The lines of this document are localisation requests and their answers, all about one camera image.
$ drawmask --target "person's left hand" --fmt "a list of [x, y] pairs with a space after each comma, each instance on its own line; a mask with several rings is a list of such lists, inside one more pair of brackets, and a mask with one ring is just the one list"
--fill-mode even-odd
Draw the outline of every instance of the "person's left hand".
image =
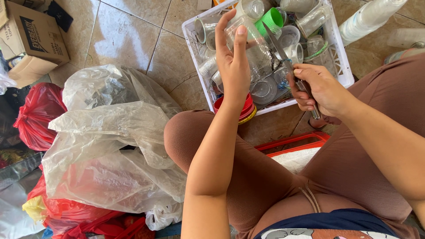
[[245, 103], [251, 83], [248, 58], [245, 47], [247, 45], [247, 28], [239, 26], [234, 40], [234, 52], [227, 47], [224, 29], [227, 23], [235, 16], [236, 9], [225, 13], [215, 27], [215, 46], [218, 70], [220, 71], [225, 90], [226, 102], [238, 104]]

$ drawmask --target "knee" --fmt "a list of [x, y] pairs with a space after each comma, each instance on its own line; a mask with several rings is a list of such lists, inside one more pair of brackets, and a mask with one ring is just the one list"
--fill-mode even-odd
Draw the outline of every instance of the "knee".
[[213, 118], [214, 113], [210, 111], [185, 111], [175, 115], [165, 126], [165, 150], [186, 173]]

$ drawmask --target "forearm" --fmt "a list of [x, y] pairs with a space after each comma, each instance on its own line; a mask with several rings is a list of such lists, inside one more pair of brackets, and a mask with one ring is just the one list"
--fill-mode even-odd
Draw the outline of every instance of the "forearm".
[[339, 118], [407, 200], [425, 199], [425, 139], [372, 107], [353, 100]]
[[240, 103], [224, 100], [214, 117], [187, 175], [186, 194], [225, 194], [232, 177]]

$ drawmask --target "eveready logo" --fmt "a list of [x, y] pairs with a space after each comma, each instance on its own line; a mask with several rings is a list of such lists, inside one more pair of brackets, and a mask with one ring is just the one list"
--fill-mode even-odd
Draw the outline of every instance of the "eveready logo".
[[38, 42], [38, 31], [37, 28], [32, 24], [34, 20], [28, 19], [26, 17], [21, 17], [21, 22], [24, 27], [25, 35], [27, 37], [29, 48], [35, 51], [47, 52]]

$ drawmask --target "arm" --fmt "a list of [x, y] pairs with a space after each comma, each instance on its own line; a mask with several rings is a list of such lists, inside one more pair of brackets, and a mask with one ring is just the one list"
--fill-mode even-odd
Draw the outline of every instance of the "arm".
[[239, 116], [250, 83], [245, 55], [246, 28], [238, 28], [234, 54], [226, 46], [224, 29], [235, 14], [235, 10], [224, 14], [215, 28], [217, 64], [226, 97], [190, 164], [183, 207], [183, 238], [230, 238], [226, 192], [232, 177]]
[[[306, 80], [319, 110], [342, 120], [373, 162], [425, 222], [425, 138], [356, 99], [326, 68], [295, 66], [295, 76]], [[313, 99], [294, 89], [300, 108], [310, 110]]]

